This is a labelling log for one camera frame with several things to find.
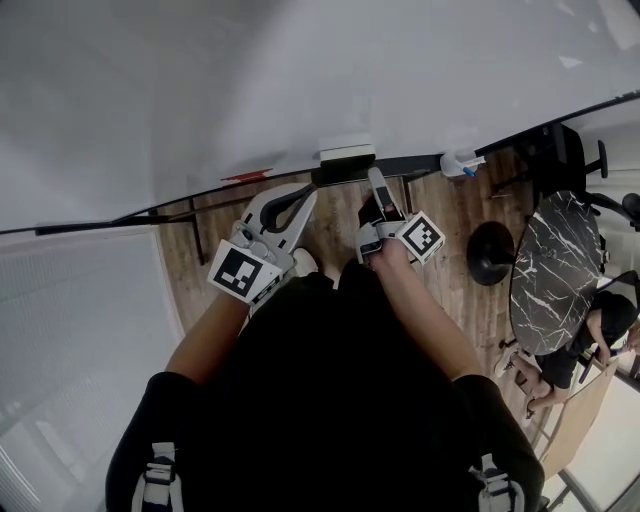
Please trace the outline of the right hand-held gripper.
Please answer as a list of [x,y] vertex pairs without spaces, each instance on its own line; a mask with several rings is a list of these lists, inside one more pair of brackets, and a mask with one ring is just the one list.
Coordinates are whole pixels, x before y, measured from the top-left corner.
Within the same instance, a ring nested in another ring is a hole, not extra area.
[[415,260],[425,264],[444,245],[445,235],[422,211],[405,217],[379,168],[370,168],[368,179],[383,220],[368,221],[357,232],[358,262],[367,263],[371,254],[382,250],[385,240],[395,239]]

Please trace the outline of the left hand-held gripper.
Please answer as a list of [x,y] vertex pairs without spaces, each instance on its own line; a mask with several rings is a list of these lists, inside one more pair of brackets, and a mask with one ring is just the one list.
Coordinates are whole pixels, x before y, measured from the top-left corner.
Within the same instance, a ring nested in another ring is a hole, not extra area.
[[[293,249],[317,201],[306,183],[287,183],[260,192],[220,241],[207,281],[249,305],[258,305],[280,286],[294,265]],[[283,231],[282,239],[267,231]]]

